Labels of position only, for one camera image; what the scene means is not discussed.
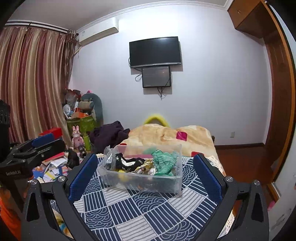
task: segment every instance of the white wall-mounted air conditioner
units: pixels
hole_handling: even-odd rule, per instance
[[[79,33],[79,43],[85,46],[93,41],[118,33],[118,21],[115,17],[99,22]]]

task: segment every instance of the tv screen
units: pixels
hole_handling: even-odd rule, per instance
[[[170,87],[170,67],[145,67],[142,68],[143,88]]]
[[[181,64],[178,37],[144,39],[129,44],[131,68]]]

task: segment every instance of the pink bunny toy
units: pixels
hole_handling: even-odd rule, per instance
[[[79,148],[79,146],[84,146],[84,140],[83,138],[80,136],[80,132],[79,132],[79,126],[73,126],[73,132],[72,132],[72,145],[74,148]]]

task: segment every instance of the silver bolt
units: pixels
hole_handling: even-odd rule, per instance
[[[225,177],[225,179],[229,183],[233,182],[233,177],[227,176],[227,177]]]
[[[60,176],[57,180],[58,180],[59,182],[63,182],[63,181],[65,181],[65,179],[66,179],[65,176]]]
[[[260,185],[260,182],[259,182],[258,180],[254,180],[254,184],[255,184],[256,186],[259,186],[259,185]]]
[[[36,185],[37,182],[38,182],[38,180],[34,179],[34,180],[32,180],[31,184],[32,184],[32,185]]]

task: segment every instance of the striped curtain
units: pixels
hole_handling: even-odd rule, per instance
[[[0,34],[0,99],[11,107],[10,142],[24,142],[53,127],[71,140],[62,110],[72,64],[67,34],[34,27],[4,27]]]

